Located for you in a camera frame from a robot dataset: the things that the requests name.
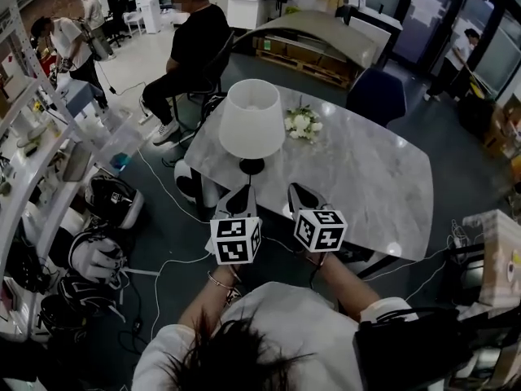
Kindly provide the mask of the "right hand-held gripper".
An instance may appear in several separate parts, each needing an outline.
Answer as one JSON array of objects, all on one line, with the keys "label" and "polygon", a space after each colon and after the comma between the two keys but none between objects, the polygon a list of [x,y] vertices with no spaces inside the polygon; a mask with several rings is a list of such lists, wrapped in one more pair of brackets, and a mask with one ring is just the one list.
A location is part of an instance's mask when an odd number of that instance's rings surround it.
[{"label": "right hand-held gripper", "polygon": [[294,237],[311,253],[337,252],[348,224],[344,215],[317,191],[297,182],[287,190],[289,210],[295,221]]}]

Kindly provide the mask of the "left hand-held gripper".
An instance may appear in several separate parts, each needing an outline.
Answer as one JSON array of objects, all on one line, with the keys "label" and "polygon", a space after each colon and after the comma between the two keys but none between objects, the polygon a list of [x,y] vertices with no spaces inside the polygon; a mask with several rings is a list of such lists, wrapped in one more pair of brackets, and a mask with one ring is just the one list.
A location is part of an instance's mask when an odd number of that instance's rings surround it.
[{"label": "left hand-held gripper", "polygon": [[206,249],[220,266],[253,263],[261,245],[261,224],[255,190],[245,184],[217,203]]}]

